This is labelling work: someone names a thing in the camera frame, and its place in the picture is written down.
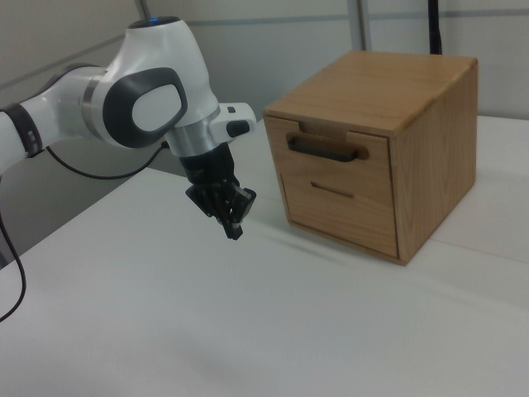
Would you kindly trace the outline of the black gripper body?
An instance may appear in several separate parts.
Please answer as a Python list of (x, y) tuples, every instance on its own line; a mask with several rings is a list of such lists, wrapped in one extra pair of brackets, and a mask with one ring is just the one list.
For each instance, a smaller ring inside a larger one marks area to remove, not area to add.
[(201, 155), (179, 157), (179, 161), (192, 188), (204, 188), (222, 182), (240, 185), (235, 177), (235, 163), (227, 143)]

